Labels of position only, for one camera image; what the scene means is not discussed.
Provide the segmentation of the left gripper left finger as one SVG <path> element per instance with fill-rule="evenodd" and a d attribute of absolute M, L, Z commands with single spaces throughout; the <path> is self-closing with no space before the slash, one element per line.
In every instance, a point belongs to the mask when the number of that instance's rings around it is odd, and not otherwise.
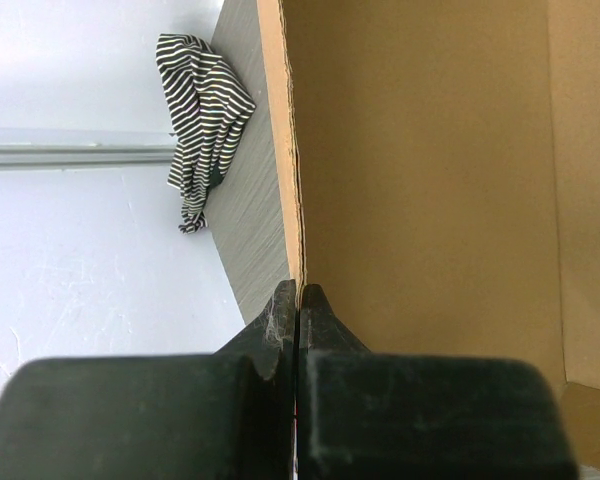
<path fill-rule="evenodd" d="M 0 394 L 0 479 L 289 479 L 296 284 L 218 351 L 49 358 Z"/>

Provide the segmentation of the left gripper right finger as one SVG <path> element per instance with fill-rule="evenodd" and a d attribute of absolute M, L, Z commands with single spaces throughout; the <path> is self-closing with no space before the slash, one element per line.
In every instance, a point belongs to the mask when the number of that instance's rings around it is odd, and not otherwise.
<path fill-rule="evenodd" d="M 297 454 L 303 479 L 576 479 L 540 371 L 501 358 L 370 351 L 323 289 L 298 318 Z"/>

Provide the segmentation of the brown cardboard box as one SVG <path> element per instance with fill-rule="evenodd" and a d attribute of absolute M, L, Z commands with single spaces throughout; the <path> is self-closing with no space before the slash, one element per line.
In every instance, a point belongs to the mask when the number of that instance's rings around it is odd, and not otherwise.
<path fill-rule="evenodd" d="M 600 1 L 261 1 L 292 275 L 380 352 L 514 358 L 600 470 Z"/>

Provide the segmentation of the black white striped cloth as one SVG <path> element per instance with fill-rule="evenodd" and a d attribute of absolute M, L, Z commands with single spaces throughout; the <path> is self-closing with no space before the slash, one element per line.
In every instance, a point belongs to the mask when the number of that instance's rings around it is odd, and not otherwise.
<path fill-rule="evenodd" d="M 210 45 L 187 34 L 162 34 L 156 66 L 176 139 L 167 183 L 182 200 L 179 230 L 207 226 L 209 194 L 225 179 L 256 104 Z"/>

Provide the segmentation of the left aluminium frame post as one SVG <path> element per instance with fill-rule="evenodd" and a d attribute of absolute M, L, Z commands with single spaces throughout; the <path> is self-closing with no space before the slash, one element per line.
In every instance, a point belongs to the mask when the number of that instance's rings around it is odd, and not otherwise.
<path fill-rule="evenodd" d="M 0 127 L 0 171 L 161 165 L 175 145 L 173 133 Z"/>

